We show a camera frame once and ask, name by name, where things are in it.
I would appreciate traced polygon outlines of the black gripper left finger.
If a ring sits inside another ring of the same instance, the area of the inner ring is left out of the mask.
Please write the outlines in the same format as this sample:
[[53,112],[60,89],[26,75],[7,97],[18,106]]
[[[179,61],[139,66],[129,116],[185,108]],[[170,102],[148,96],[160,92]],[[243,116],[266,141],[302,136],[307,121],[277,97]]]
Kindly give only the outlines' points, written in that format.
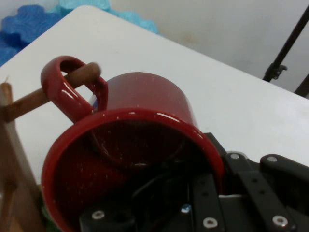
[[109,191],[79,217],[83,232],[223,232],[211,173],[146,170]]

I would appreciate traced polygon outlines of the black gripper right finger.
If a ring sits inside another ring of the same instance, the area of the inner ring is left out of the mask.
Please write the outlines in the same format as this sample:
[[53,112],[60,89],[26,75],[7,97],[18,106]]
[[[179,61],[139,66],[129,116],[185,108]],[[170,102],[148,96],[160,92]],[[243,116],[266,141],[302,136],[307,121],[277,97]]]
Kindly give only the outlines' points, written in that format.
[[259,162],[225,151],[212,133],[205,134],[224,165],[220,196],[227,232],[307,232],[309,230],[309,168],[277,154]]

